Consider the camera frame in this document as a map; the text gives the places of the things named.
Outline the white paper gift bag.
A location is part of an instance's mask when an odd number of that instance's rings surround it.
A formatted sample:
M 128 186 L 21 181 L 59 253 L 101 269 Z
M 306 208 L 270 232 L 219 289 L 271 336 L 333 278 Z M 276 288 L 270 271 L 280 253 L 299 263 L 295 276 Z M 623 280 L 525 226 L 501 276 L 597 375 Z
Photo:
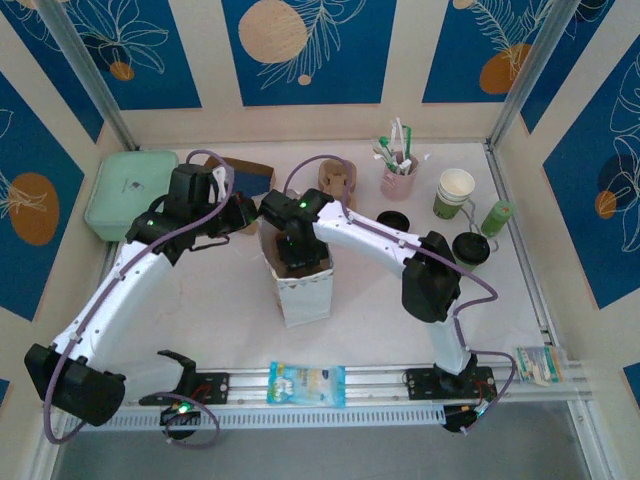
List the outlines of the white paper gift bag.
M 271 226 L 266 220 L 261 220 L 258 228 L 259 240 L 260 232 L 264 230 L 277 229 Z M 284 323 L 287 327 L 299 326 L 330 316 L 334 274 L 334 264 L 331 255 L 329 255 L 333 266 L 331 270 L 310 275 L 302 279 L 279 278 L 267 263 L 263 251 L 262 256 L 270 275 L 270 284 L 277 306 L 282 313 Z

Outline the green paper coffee cup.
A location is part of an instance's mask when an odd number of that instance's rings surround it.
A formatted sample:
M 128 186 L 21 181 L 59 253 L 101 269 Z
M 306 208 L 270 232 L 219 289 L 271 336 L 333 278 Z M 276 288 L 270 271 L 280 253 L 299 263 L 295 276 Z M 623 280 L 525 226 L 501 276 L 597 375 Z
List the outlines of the green paper coffee cup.
M 453 256 L 458 266 L 469 272 L 473 272 L 489 259 L 490 254 L 483 252 L 454 251 Z

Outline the stack of blue napkins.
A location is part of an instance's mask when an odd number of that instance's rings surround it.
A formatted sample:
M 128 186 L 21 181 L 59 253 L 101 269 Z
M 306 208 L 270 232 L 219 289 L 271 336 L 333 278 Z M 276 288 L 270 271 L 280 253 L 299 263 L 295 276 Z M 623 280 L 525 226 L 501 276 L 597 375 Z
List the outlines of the stack of blue napkins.
M 241 193 L 245 197 L 257 197 L 271 190 L 272 175 L 267 173 L 255 173 L 235 171 L 234 193 Z

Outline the brown cardboard tray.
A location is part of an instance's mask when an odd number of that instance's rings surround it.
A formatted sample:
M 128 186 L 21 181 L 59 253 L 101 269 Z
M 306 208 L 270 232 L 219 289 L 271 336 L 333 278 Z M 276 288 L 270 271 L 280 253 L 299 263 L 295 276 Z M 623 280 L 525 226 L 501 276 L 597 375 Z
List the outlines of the brown cardboard tray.
M 224 157 L 224 161 L 234 170 L 234 177 L 235 177 L 235 171 L 236 170 L 245 171 L 245 172 L 255 172 L 255 173 L 267 173 L 267 172 L 269 172 L 272 175 L 271 189 L 275 185 L 275 170 L 274 170 L 274 168 L 272 166 L 261 164 L 261 163 L 256 163 L 256 162 L 251 162 L 251 161 L 247 161 L 247 160 L 240 160 L 240 159 L 236 159 L 236 158 L 232 158 L 232 157 Z M 259 208 L 260 200 L 266 194 L 252 198 L 255 201 L 256 206 L 258 208 Z

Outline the stack of pulp cup carriers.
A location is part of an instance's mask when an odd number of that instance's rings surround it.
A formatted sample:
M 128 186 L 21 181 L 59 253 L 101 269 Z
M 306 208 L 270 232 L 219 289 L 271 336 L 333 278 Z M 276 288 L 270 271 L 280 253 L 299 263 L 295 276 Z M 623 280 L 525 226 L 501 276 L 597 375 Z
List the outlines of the stack of pulp cup carriers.
M 319 166 L 317 184 L 320 191 L 331 195 L 336 200 L 341 200 L 348 183 L 348 173 L 351 173 L 347 207 L 355 210 L 357 208 L 357 196 L 355 193 L 357 168 L 353 162 L 346 160 L 346 163 L 347 165 L 344 165 L 334 159 L 324 160 Z

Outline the mint green zip pouch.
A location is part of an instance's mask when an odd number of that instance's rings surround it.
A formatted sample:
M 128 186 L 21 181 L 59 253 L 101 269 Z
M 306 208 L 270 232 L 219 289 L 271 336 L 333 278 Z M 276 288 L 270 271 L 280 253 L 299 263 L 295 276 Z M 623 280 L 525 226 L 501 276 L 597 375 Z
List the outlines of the mint green zip pouch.
M 118 152 L 104 159 L 84 219 L 105 242 L 122 242 L 132 222 L 169 189 L 179 164 L 171 151 Z

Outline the pink straw holder cup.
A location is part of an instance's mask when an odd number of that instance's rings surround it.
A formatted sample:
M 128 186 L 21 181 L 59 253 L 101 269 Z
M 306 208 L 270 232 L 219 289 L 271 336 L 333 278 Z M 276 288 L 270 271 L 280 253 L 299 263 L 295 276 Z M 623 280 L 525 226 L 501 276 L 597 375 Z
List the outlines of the pink straw holder cup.
M 418 174 L 418 161 L 411 158 L 411 168 L 407 175 L 394 173 L 388 166 L 384 167 L 380 191 L 391 201 L 403 201 L 409 198 Z

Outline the stack of green paper cups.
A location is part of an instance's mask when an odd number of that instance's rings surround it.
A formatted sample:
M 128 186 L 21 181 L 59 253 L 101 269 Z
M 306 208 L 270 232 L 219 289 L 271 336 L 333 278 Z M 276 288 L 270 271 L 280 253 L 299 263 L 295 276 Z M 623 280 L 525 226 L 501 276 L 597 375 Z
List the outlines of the stack of green paper cups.
M 459 168 L 444 171 L 434 198 L 433 213 L 443 220 L 453 219 L 475 189 L 473 176 Z

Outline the blue snack packet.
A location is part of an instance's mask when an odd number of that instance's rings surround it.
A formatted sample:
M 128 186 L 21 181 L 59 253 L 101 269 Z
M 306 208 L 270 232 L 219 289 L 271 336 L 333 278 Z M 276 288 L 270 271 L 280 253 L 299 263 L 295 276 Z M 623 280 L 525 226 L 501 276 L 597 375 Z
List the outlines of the blue snack packet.
M 344 366 L 311 367 L 272 362 L 266 401 L 312 407 L 346 406 Z

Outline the green cylindrical tube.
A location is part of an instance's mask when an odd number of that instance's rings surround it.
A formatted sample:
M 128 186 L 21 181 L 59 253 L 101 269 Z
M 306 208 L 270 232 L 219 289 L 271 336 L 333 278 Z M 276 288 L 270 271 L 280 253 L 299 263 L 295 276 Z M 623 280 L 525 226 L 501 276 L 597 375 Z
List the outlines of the green cylindrical tube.
M 505 200 L 497 201 L 483 220 L 480 230 L 486 237 L 495 237 L 515 213 L 513 203 Z

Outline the clear plastic straws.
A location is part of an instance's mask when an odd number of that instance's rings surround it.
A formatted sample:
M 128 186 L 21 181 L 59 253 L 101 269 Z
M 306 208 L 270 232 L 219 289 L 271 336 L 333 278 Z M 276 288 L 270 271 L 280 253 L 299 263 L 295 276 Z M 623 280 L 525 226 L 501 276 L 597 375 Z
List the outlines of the clear plastic straws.
M 551 2 L 549 15 L 542 24 L 506 97 L 494 127 L 486 139 L 486 146 L 490 151 L 495 152 L 505 139 L 576 12 L 580 1 L 553 0 Z

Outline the clear packet with green print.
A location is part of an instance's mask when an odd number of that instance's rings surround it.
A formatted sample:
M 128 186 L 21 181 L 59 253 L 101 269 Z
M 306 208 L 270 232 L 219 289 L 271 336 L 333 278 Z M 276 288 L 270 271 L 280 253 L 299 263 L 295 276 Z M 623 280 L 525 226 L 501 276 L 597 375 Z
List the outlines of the clear packet with green print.
M 518 346 L 514 353 L 519 378 L 523 383 L 548 387 L 567 380 L 567 356 L 564 350 L 550 345 Z

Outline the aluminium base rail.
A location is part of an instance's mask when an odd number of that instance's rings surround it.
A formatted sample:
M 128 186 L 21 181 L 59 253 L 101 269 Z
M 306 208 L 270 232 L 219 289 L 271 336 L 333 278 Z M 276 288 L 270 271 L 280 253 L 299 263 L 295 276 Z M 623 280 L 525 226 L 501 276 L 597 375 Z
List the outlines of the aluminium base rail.
M 189 359 L 179 364 L 164 356 L 160 368 L 177 372 L 179 379 L 161 386 L 156 380 L 97 372 L 76 361 L 67 360 L 54 387 L 52 405 L 91 425 L 106 423 L 122 405 L 169 405 L 169 396 L 181 380 L 199 371 Z M 404 372 L 410 368 L 429 366 L 349 367 L 346 369 L 346 404 L 387 404 L 391 401 L 423 401 L 442 405 L 471 404 L 462 400 L 410 400 L 404 383 Z M 509 401 L 564 401 L 591 398 L 586 376 L 578 365 L 570 365 L 564 383 L 541 387 L 523 383 L 508 365 L 494 364 L 497 396 Z M 224 404 L 258 405 L 266 402 L 269 369 L 235 369 L 230 372 L 227 402 Z

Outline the aluminium frame post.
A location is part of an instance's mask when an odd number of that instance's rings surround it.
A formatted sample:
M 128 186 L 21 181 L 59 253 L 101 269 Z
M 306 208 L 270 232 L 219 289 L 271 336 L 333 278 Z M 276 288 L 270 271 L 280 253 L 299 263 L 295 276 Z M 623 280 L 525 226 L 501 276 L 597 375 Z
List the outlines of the aluminium frame post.
M 76 78 L 102 119 L 111 127 L 118 142 L 127 151 L 137 151 L 139 145 L 134 140 L 115 98 L 63 6 L 57 0 L 33 0 L 33 2 Z

